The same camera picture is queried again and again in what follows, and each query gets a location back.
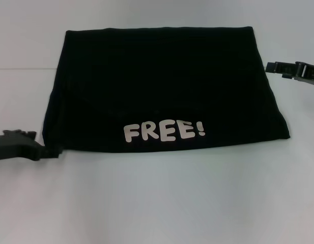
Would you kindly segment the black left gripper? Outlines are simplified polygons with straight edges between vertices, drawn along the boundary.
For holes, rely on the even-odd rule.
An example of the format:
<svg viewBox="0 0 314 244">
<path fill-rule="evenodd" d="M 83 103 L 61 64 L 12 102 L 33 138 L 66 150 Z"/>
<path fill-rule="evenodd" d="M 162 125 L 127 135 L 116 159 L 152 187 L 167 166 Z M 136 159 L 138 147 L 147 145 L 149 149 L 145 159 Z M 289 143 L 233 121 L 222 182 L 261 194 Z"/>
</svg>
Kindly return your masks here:
<svg viewBox="0 0 314 244">
<path fill-rule="evenodd" d="M 37 132 L 23 130 L 3 130 L 0 135 L 0 160 L 25 158 L 32 161 L 58 158 L 63 152 L 59 145 L 40 145 L 35 141 Z"/>
</svg>

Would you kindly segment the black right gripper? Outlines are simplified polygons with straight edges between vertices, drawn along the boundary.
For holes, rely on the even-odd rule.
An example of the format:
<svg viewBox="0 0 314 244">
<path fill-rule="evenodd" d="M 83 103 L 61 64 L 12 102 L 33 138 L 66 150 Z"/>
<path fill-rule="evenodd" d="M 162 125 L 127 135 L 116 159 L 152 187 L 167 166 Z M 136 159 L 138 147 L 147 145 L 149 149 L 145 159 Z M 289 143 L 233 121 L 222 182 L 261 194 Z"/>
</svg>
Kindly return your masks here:
<svg viewBox="0 0 314 244">
<path fill-rule="evenodd" d="M 282 77 L 294 77 L 295 80 L 314 85 L 314 65 L 304 62 L 282 63 L 268 62 L 265 72 L 281 74 Z"/>
</svg>

